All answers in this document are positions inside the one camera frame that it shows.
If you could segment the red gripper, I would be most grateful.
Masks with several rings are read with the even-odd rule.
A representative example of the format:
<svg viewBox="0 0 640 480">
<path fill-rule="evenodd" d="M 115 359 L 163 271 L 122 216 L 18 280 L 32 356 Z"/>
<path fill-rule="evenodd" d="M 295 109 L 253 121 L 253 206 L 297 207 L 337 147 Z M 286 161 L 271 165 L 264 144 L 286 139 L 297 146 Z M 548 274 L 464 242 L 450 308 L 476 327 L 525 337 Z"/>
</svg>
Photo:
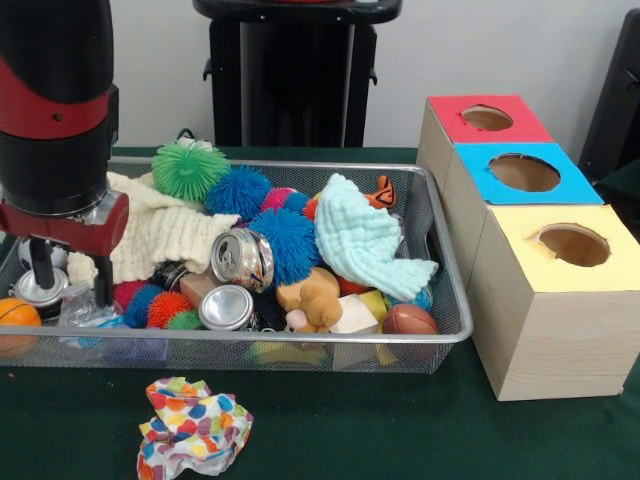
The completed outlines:
<svg viewBox="0 0 640 480">
<path fill-rule="evenodd" d="M 16 236 L 37 237 L 30 239 L 29 251 L 40 288 L 51 289 L 55 283 L 51 247 L 45 239 L 95 256 L 94 293 L 98 306 L 113 305 L 113 264 L 109 255 L 123 238 L 128 218 L 129 198 L 121 192 L 107 192 L 95 207 L 67 217 L 36 216 L 1 200 L 1 229 Z"/>
</svg>

